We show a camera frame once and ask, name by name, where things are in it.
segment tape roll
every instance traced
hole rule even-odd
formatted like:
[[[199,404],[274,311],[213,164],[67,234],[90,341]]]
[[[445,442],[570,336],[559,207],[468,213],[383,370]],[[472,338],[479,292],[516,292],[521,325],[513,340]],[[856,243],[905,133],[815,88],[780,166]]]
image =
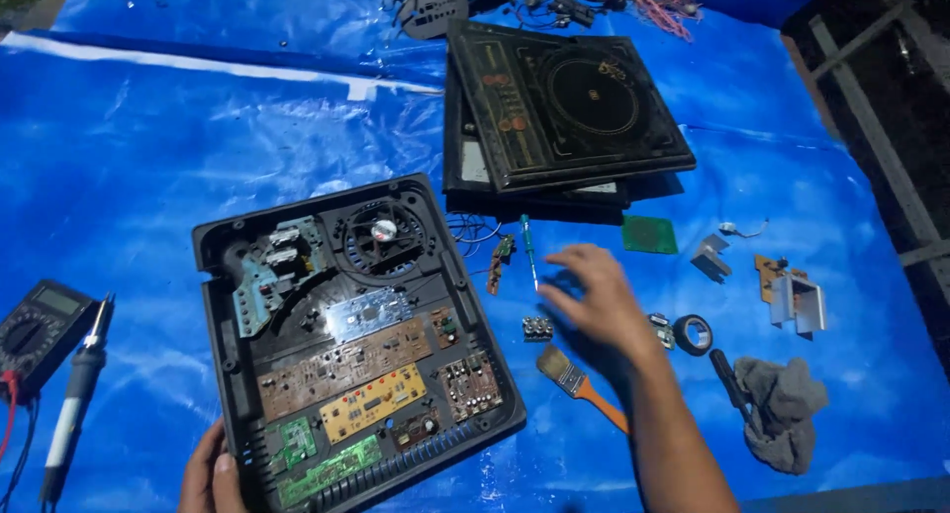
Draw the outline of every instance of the tape roll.
[[[696,337],[690,337],[690,326],[696,330]],[[713,346],[713,328],[698,314],[687,314],[672,324],[672,336],[676,344],[690,355],[699,357]]]

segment digital multimeter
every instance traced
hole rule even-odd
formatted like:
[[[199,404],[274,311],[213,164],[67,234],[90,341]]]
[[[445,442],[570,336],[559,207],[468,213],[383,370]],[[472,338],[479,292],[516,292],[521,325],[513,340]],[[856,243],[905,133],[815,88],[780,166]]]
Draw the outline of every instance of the digital multimeter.
[[[95,321],[98,301],[44,279],[0,323],[0,372],[15,371],[17,403],[35,397]],[[0,397],[9,403],[6,385]]]

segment orange brush handle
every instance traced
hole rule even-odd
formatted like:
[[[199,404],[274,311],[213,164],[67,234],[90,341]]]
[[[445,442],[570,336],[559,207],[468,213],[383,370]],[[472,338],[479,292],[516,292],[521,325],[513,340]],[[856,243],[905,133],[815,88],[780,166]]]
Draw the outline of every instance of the orange brush handle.
[[[603,397],[594,390],[590,378],[584,378],[583,381],[580,382],[580,386],[577,388],[574,397],[587,400],[591,404],[594,404],[594,407],[599,409],[604,416],[610,419],[610,422],[613,422],[615,426],[619,427],[620,431],[628,435],[633,435],[630,425],[627,423],[627,417],[620,412],[620,410],[611,406],[610,403],[604,400]]]

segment paintbrush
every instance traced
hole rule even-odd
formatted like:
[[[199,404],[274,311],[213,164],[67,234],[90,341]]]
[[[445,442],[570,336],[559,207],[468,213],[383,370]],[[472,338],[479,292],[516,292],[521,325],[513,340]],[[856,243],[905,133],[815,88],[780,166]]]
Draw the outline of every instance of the paintbrush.
[[[571,398],[581,398],[594,404],[594,407],[599,409],[621,431],[629,432],[630,427],[627,424],[627,417],[594,390],[587,374],[574,366],[574,363],[571,363],[558,347],[553,344],[544,347],[544,351],[538,358],[538,369],[545,376],[554,380],[554,383],[563,388],[564,392],[569,394]]]

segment green screwdriver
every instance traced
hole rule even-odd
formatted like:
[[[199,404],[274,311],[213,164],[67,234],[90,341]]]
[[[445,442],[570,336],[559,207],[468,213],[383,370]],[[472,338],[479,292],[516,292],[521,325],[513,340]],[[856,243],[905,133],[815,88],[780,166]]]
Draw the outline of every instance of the green screwdriver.
[[[535,290],[538,289],[538,271],[534,267],[534,245],[531,243],[531,227],[528,225],[528,215],[522,215],[522,240],[524,250],[528,253],[528,262],[531,263],[531,277],[535,280]]]

